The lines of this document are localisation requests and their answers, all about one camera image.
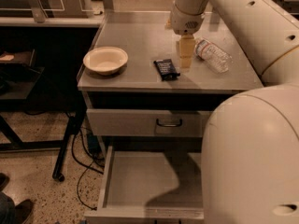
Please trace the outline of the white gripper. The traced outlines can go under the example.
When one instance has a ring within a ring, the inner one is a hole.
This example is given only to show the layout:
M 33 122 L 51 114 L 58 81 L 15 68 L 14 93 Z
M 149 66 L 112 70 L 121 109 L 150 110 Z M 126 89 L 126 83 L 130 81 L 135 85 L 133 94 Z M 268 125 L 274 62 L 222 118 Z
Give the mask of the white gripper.
M 179 59 L 181 68 L 189 68 L 195 47 L 193 34 L 196 33 L 205 17 L 205 4 L 195 7 L 181 7 L 173 3 L 170 18 L 165 23 L 165 29 L 172 29 L 176 35 L 182 35 L 179 40 Z

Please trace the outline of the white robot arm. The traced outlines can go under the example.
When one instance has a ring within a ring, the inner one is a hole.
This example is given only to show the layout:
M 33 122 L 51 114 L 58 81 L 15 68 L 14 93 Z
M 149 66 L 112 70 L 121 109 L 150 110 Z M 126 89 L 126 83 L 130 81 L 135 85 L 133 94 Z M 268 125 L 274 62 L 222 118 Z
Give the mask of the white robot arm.
M 206 124 L 205 224 L 299 224 L 298 21 L 273 0 L 175 0 L 174 32 L 197 32 L 206 6 L 265 85 L 227 99 Z

